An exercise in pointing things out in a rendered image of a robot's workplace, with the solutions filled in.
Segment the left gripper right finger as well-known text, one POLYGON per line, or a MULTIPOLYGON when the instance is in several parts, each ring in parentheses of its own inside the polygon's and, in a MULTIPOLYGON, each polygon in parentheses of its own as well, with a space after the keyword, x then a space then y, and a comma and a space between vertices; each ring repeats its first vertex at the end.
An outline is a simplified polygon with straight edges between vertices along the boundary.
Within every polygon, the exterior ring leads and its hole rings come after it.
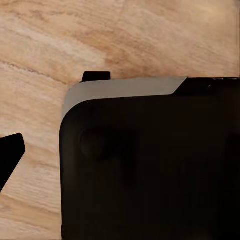
POLYGON ((240 134, 229 133, 224 150, 240 172, 240 134))

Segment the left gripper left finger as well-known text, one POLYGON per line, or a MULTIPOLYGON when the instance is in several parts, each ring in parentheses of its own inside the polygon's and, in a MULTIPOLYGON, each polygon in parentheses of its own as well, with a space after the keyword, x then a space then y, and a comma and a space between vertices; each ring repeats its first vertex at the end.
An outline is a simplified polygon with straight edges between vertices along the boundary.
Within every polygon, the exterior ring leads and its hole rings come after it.
POLYGON ((21 133, 0 138, 0 192, 26 151, 21 133))

